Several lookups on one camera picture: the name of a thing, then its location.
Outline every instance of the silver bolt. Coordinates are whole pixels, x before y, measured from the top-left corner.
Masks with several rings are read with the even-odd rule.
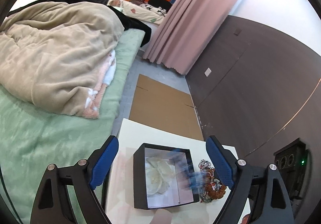
[[[78,162],[78,164],[79,164],[80,166],[85,165],[86,163],[87,163],[87,160],[86,160],[86,159],[81,159],[81,160],[79,160],[79,162]]]
[[[274,164],[270,164],[270,169],[275,171],[276,170],[276,166]]]
[[[246,161],[245,160],[238,160],[238,164],[241,166],[246,165]]]
[[[47,169],[51,171],[51,170],[53,170],[54,168],[55,168],[55,165],[54,165],[54,164],[50,164]]]

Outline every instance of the blue gripper pad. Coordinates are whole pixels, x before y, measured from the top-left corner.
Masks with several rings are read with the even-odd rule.
[[[97,186],[102,185],[104,182],[109,168],[118,152],[118,148],[118,139],[114,137],[92,169],[91,181],[89,182],[91,190],[96,189]]]
[[[229,189],[232,190],[234,187],[232,168],[211,138],[206,140],[206,151],[220,180],[225,186],[228,186]]]

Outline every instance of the black blanket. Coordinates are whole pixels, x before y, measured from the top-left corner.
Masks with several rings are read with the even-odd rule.
[[[32,6],[32,5],[35,5],[37,3],[41,3],[41,2],[66,2],[68,4],[74,4],[74,3],[78,3],[78,2],[92,2],[92,3],[98,3],[100,4],[99,2],[97,2],[96,0],[37,0],[35,2],[32,2],[26,6],[23,6],[23,7],[20,7],[16,10],[13,10],[13,11],[10,11],[8,13],[7,16],[10,16],[12,14],[15,14],[15,13],[18,13],[20,12],[21,10],[29,7],[29,6]],[[151,28],[147,25],[145,25],[143,22],[135,19],[135,18],[131,18],[131,17],[127,17],[125,16],[123,13],[121,13],[120,11],[118,11],[117,9],[115,9],[114,7],[112,6],[107,6],[108,8],[110,8],[119,18],[119,20],[121,21],[121,23],[123,24],[125,30],[128,30],[130,28],[135,28],[135,29],[140,29],[140,30],[143,30],[145,31],[145,36],[144,36],[144,39],[142,41],[142,44],[141,44],[141,47],[145,44],[147,44],[149,41],[150,41],[150,36],[151,36]]]

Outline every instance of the dark brown wall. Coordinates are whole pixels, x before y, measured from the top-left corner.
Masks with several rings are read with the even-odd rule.
[[[296,219],[304,223],[321,197],[314,191],[321,183],[321,85],[283,127],[317,86],[321,57],[276,29],[228,16],[186,78],[204,137],[235,146],[250,164],[267,166],[298,137],[313,147],[310,202]]]

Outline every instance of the tile floor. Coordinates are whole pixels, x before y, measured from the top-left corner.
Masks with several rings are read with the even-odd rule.
[[[113,135],[117,135],[123,118],[129,118],[139,74],[146,75],[179,91],[190,94],[183,75],[179,75],[163,65],[157,65],[136,56],[125,83],[123,96],[120,101],[119,116],[113,124]]]

